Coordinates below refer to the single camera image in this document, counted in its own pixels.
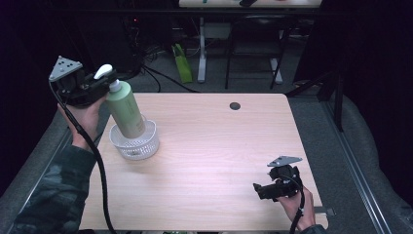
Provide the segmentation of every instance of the cable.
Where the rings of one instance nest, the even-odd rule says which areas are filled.
[[[142,65],[142,67],[143,67],[144,69],[147,69],[147,70],[149,70],[149,71],[154,72],[155,74],[161,75],[161,76],[169,79],[171,82],[175,83],[175,84],[178,85],[179,87],[181,87],[181,88],[183,88],[183,89],[185,89],[185,90],[187,90],[187,91],[189,91],[189,92],[191,92],[191,93],[200,93],[199,91],[191,90],[191,89],[189,89],[189,88],[187,88],[187,87],[179,84],[179,82],[173,80],[173,79],[170,78],[169,76],[167,76],[167,75],[165,75],[165,74],[163,74],[163,73],[161,73],[161,72],[159,72],[159,71],[157,71],[157,70],[154,70],[154,69],[150,68],[150,67],[147,66],[147,65]]]
[[[139,69],[136,69],[134,72],[131,72],[130,74],[126,75],[126,76],[119,76],[118,80],[120,81],[127,81],[130,80],[131,78],[135,77],[136,75],[138,75],[140,72]]]
[[[152,76],[152,78],[154,78],[154,80],[155,80],[156,83],[158,84],[158,93],[160,93],[160,92],[161,92],[161,83],[159,83],[158,79],[146,68],[146,66],[143,66],[142,68],[143,68],[143,70],[145,70],[146,72],[148,72],[148,74],[149,74],[150,76]]]
[[[98,134],[96,136],[96,139],[94,140],[94,144],[96,144],[99,141],[99,139],[102,137],[102,135],[103,135],[103,132],[100,132],[100,134]]]
[[[107,181],[106,181],[106,172],[104,170],[104,165],[103,165],[103,160],[100,155],[99,150],[97,149],[96,145],[94,145],[94,141],[91,139],[91,137],[86,133],[86,131],[83,129],[83,127],[79,124],[79,122],[76,120],[76,118],[73,116],[73,114],[70,112],[70,110],[67,108],[66,104],[63,103],[61,98],[58,96],[58,94],[55,92],[52,86],[52,82],[49,82],[49,86],[52,90],[53,95],[55,96],[58,104],[60,104],[61,108],[63,108],[64,113],[66,114],[67,118],[70,120],[70,122],[73,124],[73,126],[76,128],[78,134],[80,134],[88,144],[88,146],[91,148],[92,152],[94,153],[94,157],[97,161],[97,165],[99,166],[100,170],[100,180],[102,184],[102,193],[103,193],[103,214],[106,219],[106,224],[107,227],[109,228],[109,231],[112,234],[116,234],[115,229],[113,228],[112,222],[110,221],[110,215],[109,215],[109,209],[108,209],[108,202],[107,202]]]
[[[300,206],[297,209],[297,213],[295,214],[295,218],[292,220],[291,227],[289,229],[289,234],[294,234],[295,233],[295,228],[297,227],[297,224],[298,224],[298,221],[300,220],[301,216],[303,216],[303,212],[304,212],[304,205],[305,205],[305,202],[306,202],[306,199],[305,199],[305,196],[304,196],[304,190],[303,190],[303,186],[301,186],[297,181],[295,181],[291,177],[286,176],[286,175],[280,175],[280,176],[284,177],[286,179],[289,179],[290,181],[293,181],[297,185],[298,190],[301,193]]]

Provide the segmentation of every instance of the gray carpet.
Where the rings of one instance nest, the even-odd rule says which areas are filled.
[[[225,58],[223,57],[223,42],[213,41],[207,47],[206,82],[193,82],[186,87],[204,93],[281,93],[292,89],[292,78],[305,42],[293,39],[286,51],[281,72],[284,82],[270,90],[270,79],[240,79],[232,80],[230,89],[224,89]],[[195,53],[197,44],[187,43],[188,54]],[[178,79],[178,72],[173,56],[169,53],[159,53],[153,61],[146,65],[167,76]],[[193,68],[194,79],[198,73],[198,54],[189,57]],[[162,93],[185,93],[183,88],[170,80],[157,75]],[[157,82],[148,74],[142,73],[131,79],[130,84],[137,93],[155,93]],[[303,96],[290,98],[291,109],[310,161],[319,194],[323,204],[332,208],[337,215],[330,216],[328,233],[377,233],[365,201],[360,196],[348,164],[345,151],[330,124],[329,103],[318,102],[314,97],[317,88],[312,88]],[[99,129],[102,131],[109,113],[103,105]],[[378,168],[377,151],[374,140],[352,102],[345,98],[343,109],[343,127],[345,139],[357,158],[368,184],[380,206],[393,233],[413,233],[412,211],[396,194],[391,185]],[[45,171],[52,156],[62,145],[68,143],[69,134],[64,120],[59,114],[51,123],[35,150],[19,172],[18,176],[0,200],[0,233],[7,233],[15,216],[35,186],[42,172]]]

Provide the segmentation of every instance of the white pump cap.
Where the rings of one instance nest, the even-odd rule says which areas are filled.
[[[103,66],[100,67],[100,69],[96,72],[94,75],[94,79],[98,80],[100,77],[106,75],[107,73],[111,72],[113,70],[113,67],[111,64],[104,64]]]
[[[121,88],[122,88],[121,83],[119,82],[119,80],[116,80],[109,85],[109,92],[115,93],[121,90]]]

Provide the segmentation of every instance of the sleeve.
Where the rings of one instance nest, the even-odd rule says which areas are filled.
[[[66,146],[47,168],[10,233],[77,233],[94,164],[91,152]]]
[[[307,227],[300,233],[301,234],[327,234],[327,231],[325,231],[322,225],[316,224],[311,227]]]

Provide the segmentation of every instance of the plastic basket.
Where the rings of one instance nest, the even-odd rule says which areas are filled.
[[[145,121],[145,133],[138,138],[126,138],[117,125],[110,129],[109,138],[121,155],[129,160],[142,160],[151,157],[159,148],[156,124],[151,120]]]

